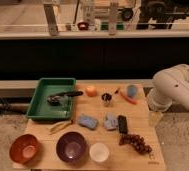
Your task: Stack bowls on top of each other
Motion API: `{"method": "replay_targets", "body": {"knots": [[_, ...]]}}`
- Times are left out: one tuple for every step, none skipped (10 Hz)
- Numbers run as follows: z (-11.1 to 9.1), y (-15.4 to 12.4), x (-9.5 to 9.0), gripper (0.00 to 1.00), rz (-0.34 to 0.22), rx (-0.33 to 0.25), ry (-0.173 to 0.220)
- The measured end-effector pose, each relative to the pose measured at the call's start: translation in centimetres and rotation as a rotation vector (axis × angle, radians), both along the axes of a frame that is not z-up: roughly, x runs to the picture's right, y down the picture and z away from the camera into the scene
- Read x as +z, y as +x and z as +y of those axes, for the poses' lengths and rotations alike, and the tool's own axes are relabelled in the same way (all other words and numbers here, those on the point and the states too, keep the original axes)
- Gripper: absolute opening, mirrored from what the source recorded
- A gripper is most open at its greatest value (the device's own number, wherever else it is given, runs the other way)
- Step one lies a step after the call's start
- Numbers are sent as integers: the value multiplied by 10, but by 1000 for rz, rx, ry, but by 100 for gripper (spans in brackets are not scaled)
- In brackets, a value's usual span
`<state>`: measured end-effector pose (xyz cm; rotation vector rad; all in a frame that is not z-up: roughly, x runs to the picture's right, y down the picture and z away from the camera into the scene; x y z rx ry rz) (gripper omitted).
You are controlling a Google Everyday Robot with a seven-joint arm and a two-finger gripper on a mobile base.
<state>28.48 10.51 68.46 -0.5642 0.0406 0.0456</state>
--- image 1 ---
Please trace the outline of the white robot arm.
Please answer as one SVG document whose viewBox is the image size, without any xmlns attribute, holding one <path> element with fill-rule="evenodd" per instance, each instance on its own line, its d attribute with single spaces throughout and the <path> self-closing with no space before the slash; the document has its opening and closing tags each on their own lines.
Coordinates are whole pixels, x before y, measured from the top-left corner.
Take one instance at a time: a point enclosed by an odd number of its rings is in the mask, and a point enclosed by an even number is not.
<svg viewBox="0 0 189 171">
<path fill-rule="evenodd" d="M 158 71 L 152 83 L 153 88 L 147 95 L 152 111 L 165 112 L 174 101 L 189 110 L 189 65 L 179 64 Z"/>
</svg>

